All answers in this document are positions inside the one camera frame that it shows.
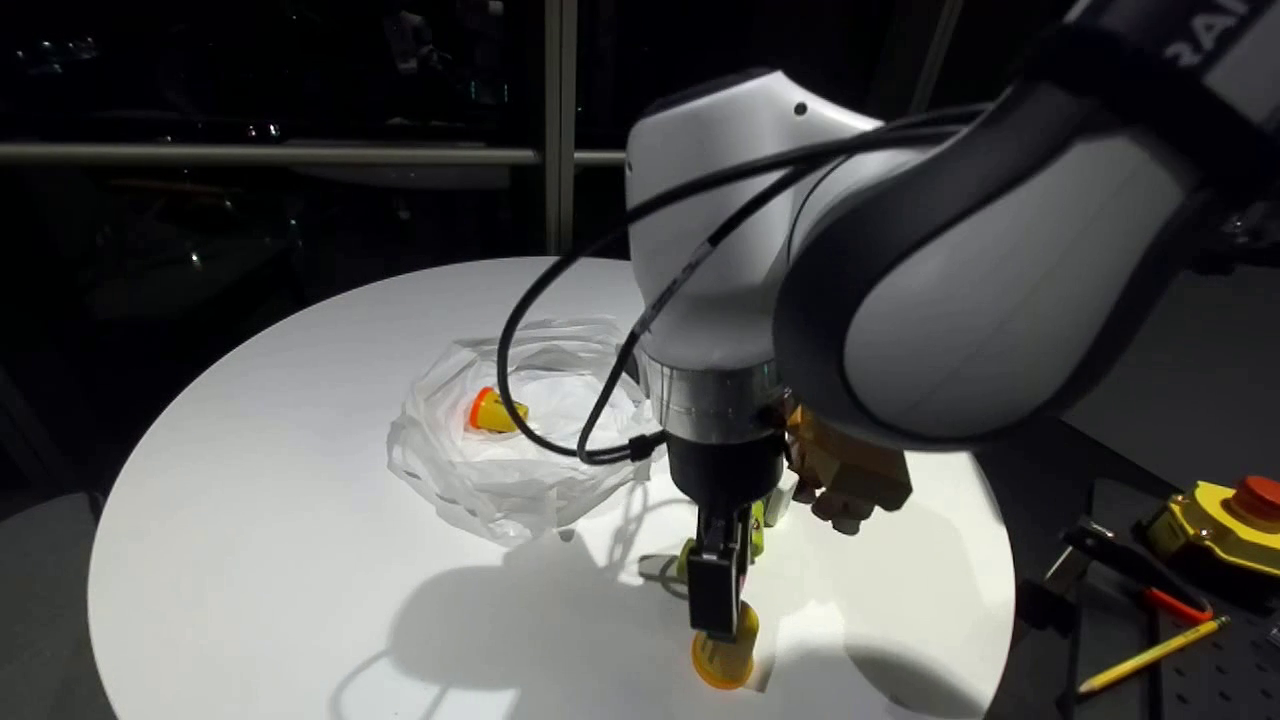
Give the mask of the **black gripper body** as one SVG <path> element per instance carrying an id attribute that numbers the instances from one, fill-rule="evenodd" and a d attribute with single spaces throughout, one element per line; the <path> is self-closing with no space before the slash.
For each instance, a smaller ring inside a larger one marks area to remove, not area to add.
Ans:
<path id="1" fill-rule="evenodd" d="M 753 548 L 753 506 L 778 486 L 783 441 L 775 431 L 745 446 L 668 446 L 670 486 L 696 506 L 704 548 Z"/>

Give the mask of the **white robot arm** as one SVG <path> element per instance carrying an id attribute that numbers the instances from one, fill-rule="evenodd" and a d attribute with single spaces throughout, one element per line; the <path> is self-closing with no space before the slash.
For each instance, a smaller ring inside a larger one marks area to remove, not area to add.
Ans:
<path id="1" fill-rule="evenodd" d="M 645 317 L 615 364 L 696 506 L 686 623 L 745 623 L 783 411 L 953 453 L 1074 403 L 1186 244 L 1277 193 L 1280 0 L 1074 0 L 987 105 L 903 119 L 783 71 L 670 96 L 625 146 Z"/>

